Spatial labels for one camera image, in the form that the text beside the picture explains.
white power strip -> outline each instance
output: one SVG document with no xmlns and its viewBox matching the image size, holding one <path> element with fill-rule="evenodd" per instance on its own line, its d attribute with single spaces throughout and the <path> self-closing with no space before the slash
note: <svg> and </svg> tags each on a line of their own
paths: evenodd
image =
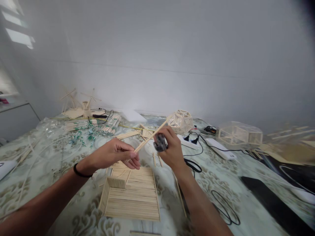
<svg viewBox="0 0 315 236">
<path fill-rule="evenodd" d="M 189 139 L 189 141 L 186 141 L 186 140 L 184 140 L 184 137 L 181 136 L 180 134 L 178 134 L 177 137 L 180 139 L 181 144 L 183 144 L 183 145 L 185 145 L 187 147 L 190 147 L 190 148 L 195 149 L 195 150 L 200 148 L 199 142 L 197 142 L 197 144 L 193 144 L 191 142 L 192 139 Z"/>
<path fill-rule="evenodd" d="M 212 147 L 212 149 L 217 154 L 219 154 L 223 159 L 226 159 L 226 160 L 236 159 L 236 156 L 231 151 L 221 151 L 221 150 L 217 149 L 217 148 L 220 148 L 222 150 L 227 150 L 222 144 L 218 143 L 216 140 L 211 139 L 211 138 L 207 138 L 207 139 L 205 139 L 205 141 L 207 142 L 207 144 L 209 146 L 214 146 L 214 147 Z"/>
</svg>

white wall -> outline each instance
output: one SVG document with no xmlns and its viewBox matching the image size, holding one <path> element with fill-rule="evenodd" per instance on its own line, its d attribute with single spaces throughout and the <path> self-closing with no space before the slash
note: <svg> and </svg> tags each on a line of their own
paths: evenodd
<svg viewBox="0 0 315 236">
<path fill-rule="evenodd" d="M 61 111 L 64 85 L 95 88 L 106 107 L 180 108 L 213 125 L 315 125 L 314 35 L 291 0 L 25 0 L 17 8 L 35 42 L 11 43 L 10 52 L 40 118 Z"/>
</svg>

person's left hand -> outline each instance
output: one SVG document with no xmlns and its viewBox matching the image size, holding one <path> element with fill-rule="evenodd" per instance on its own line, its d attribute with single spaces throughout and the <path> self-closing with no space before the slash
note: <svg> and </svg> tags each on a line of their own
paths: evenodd
<svg viewBox="0 0 315 236">
<path fill-rule="evenodd" d="M 131 145 L 114 138 L 80 161 L 76 168 L 82 174 L 92 175 L 98 169 L 122 161 L 130 169 L 140 169 L 139 156 L 134 150 Z"/>
</svg>

black device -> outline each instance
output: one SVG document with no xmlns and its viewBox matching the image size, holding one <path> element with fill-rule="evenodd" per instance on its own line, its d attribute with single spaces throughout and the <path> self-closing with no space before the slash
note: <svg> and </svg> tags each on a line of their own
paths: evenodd
<svg viewBox="0 0 315 236">
<path fill-rule="evenodd" d="M 288 234 L 291 236 L 315 234 L 315 231 L 281 201 L 262 181 L 245 176 L 242 176 L 241 180 Z"/>
<path fill-rule="evenodd" d="M 206 128 L 203 129 L 204 131 L 207 131 L 209 133 L 216 134 L 217 130 L 213 128 L 213 126 L 207 126 Z"/>
<path fill-rule="evenodd" d="M 156 142 L 153 143 L 154 148 L 157 150 L 157 152 L 163 152 L 168 148 L 168 145 L 165 142 L 165 136 L 164 134 L 156 134 Z"/>
<path fill-rule="evenodd" d="M 94 118 L 107 118 L 107 115 L 92 115 Z"/>
</svg>

white mouse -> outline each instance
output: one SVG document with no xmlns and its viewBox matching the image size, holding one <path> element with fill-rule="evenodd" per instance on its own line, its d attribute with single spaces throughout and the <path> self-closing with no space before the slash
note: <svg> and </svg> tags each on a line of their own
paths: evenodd
<svg viewBox="0 0 315 236">
<path fill-rule="evenodd" d="M 16 161 L 0 161 L 0 180 L 3 179 L 16 165 Z"/>
</svg>

